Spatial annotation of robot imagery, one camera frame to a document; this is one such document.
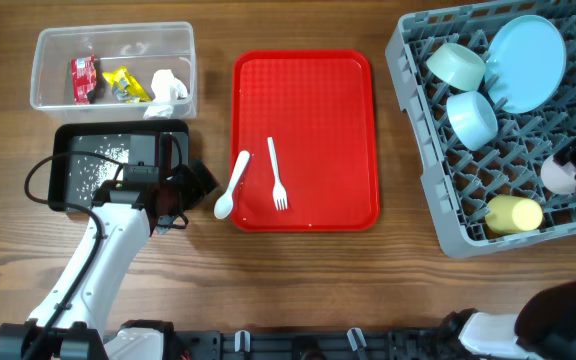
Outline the white plastic cup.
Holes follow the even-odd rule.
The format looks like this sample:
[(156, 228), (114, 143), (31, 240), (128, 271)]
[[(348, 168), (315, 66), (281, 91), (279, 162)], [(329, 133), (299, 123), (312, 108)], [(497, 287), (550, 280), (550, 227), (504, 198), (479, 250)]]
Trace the white plastic cup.
[(540, 177), (544, 187), (553, 194), (570, 195), (576, 192), (576, 167), (572, 163), (556, 163), (553, 155), (543, 162)]

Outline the white plastic spoon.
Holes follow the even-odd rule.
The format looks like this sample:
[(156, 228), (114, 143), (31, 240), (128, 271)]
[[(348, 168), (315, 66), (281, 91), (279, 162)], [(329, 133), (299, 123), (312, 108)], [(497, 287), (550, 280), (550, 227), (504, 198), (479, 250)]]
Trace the white plastic spoon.
[(214, 216), (217, 219), (225, 219), (232, 212), (234, 208), (234, 191), (247, 167), (250, 158), (251, 154), (249, 151), (242, 150), (239, 152), (231, 173), (228, 186), (225, 192), (218, 198), (214, 206)]

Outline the white plastic fork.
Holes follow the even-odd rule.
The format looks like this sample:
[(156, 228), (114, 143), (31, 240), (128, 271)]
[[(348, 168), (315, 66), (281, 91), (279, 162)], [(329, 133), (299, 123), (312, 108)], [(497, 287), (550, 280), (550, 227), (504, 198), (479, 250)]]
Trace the white plastic fork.
[(273, 138), (268, 137), (267, 143), (274, 176), (274, 185), (272, 190), (274, 205), (278, 211), (286, 210), (288, 208), (287, 192), (280, 179), (277, 154)]

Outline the white tissue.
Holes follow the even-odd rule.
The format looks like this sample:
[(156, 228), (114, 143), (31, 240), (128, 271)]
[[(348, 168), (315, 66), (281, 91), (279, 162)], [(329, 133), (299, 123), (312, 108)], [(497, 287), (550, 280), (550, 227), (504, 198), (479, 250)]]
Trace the white tissue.
[(151, 90), (155, 97), (144, 113), (144, 120), (170, 119), (174, 107), (168, 105), (168, 102), (185, 99), (189, 94), (186, 85), (177, 79), (170, 69), (160, 69), (154, 73)]

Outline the yellow plastic cup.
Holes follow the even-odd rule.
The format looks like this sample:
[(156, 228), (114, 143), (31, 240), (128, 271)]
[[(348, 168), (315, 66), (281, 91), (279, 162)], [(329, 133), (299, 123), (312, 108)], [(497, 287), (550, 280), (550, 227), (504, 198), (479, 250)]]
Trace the yellow plastic cup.
[(487, 205), (485, 223), (500, 235), (516, 234), (537, 229), (544, 219), (541, 205), (523, 197), (498, 195)]

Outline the yellow snack wrapper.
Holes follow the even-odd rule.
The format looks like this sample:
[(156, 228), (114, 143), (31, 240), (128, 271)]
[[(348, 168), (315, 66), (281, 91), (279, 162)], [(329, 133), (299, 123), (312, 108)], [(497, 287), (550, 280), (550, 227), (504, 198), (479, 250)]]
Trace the yellow snack wrapper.
[(123, 103), (151, 102), (152, 99), (129, 73), (125, 66), (120, 66), (112, 72), (103, 72), (102, 76), (111, 88), (111, 93)]

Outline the light blue plate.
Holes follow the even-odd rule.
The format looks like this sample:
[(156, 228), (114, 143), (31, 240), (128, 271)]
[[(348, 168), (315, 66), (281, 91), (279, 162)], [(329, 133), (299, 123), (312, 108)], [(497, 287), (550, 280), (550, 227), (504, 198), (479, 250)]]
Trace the light blue plate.
[(543, 105), (558, 89), (567, 51), (559, 30), (538, 15), (519, 16), (504, 25), (488, 48), (484, 88), (502, 110), (520, 114)]

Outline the light blue bowl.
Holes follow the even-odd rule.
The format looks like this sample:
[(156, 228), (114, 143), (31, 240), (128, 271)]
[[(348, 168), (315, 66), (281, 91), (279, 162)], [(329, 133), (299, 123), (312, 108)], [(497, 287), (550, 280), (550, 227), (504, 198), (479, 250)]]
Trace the light blue bowl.
[(477, 151), (497, 136), (495, 112), (481, 93), (469, 91), (450, 96), (446, 110), (454, 133), (469, 150)]

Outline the green bowl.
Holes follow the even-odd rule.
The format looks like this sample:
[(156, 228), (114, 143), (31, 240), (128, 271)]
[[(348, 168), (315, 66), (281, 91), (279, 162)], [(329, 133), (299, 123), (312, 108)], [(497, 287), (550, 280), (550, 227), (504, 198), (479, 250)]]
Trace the green bowl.
[(441, 45), (428, 58), (426, 65), (441, 81), (461, 91), (476, 91), (486, 71), (479, 55), (456, 43)]

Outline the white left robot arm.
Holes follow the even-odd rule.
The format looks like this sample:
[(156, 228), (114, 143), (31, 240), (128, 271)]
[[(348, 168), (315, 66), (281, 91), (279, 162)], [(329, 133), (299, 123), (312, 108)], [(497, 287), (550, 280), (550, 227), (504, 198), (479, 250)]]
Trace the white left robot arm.
[(0, 359), (188, 358), (170, 322), (131, 320), (112, 340), (104, 334), (134, 257), (154, 231), (175, 228), (217, 182), (199, 160), (155, 180), (122, 170), (122, 180), (107, 180), (95, 193), (86, 233), (50, 294), (24, 323), (0, 326)]

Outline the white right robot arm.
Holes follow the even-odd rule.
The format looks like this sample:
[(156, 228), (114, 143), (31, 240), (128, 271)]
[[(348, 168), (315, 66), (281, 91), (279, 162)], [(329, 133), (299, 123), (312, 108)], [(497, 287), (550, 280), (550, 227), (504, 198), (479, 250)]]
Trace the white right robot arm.
[[(541, 168), (545, 187), (576, 194), (576, 137)], [(451, 313), (436, 342), (466, 359), (576, 359), (576, 281), (539, 292), (518, 314)]]

